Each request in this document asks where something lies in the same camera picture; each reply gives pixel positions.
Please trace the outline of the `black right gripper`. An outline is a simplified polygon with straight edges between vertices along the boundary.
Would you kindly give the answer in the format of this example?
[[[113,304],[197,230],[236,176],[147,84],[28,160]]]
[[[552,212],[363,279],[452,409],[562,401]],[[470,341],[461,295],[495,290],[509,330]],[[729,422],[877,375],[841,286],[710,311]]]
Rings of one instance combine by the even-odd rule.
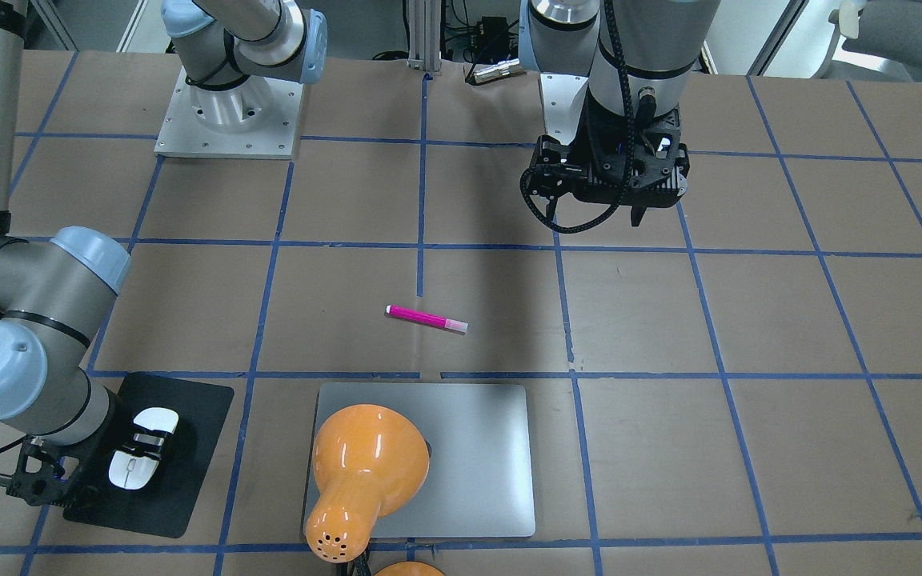
[[[102,426],[86,441],[88,459],[84,462],[81,477],[84,491],[77,506],[95,506],[102,501],[103,492],[106,489],[118,488],[110,484],[107,478],[107,468],[109,468],[114,450],[133,434],[134,414],[128,405],[112,391],[106,394],[106,400],[106,418]],[[149,430],[133,434],[133,445],[138,450],[161,450],[166,441],[166,431]],[[160,457],[149,455],[128,454],[128,457],[127,473],[154,473],[161,462]]]

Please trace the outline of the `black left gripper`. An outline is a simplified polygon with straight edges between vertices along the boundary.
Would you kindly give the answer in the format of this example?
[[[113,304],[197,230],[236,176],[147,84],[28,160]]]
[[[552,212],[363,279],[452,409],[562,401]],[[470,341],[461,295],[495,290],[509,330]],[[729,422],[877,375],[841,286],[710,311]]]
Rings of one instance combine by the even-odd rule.
[[[575,190],[581,202],[631,207],[631,226],[643,222],[644,208],[669,208],[687,193],[687,146],[681,142],[678,106],[629,136],[625,118],[587,103],[573,142],[571,161],[587,172]]]

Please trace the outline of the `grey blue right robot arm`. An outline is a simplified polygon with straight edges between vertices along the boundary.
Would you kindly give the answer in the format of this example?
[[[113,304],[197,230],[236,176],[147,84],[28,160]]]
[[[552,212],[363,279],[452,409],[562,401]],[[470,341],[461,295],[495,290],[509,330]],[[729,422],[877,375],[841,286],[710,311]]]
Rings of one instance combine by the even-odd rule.
[[[328,22],[297,1],[165,1],[182,61],[161,129],[161,153],[231,145],[233,154],[292,149],[303,85],[321,78]],[[116,485],[149,482],[176,417],[144,426],[80,363],[130,270],[130,255],[88,227],[46,243],[10,234],[25,1],[0,1],[0,422],[21,431],[21,455],[0,487],[30,506],[80,506],[96,495],[84,471],[116,456]]]

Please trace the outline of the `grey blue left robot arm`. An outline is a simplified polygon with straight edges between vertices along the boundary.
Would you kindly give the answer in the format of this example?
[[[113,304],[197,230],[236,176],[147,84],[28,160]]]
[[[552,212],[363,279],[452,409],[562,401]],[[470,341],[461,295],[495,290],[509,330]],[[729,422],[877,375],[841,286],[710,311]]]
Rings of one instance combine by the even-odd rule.
[[[255,80],[311,83],[325,58],[325,19],[293,1],[165,1],[166,33],[190,66],[183,94],[233,94]],[[543,135],[519,190],[531,214],[559,234],[591,230],[620,206],[638,226],[648,208],[685,190],[687,149],[677,98],[688,66],[627,62],[611,1],[531,1],[522,10],[522,66],[546,75],[586,73],[569,139]]]

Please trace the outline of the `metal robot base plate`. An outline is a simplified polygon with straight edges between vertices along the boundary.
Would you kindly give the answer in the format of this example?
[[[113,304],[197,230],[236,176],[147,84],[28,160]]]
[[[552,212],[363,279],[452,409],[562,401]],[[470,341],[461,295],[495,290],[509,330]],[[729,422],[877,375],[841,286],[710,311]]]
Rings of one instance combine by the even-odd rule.
[[[226,91],[190,86],[180,70],[154,152],[180,159],[291,161],[307,88],[251,77]]]

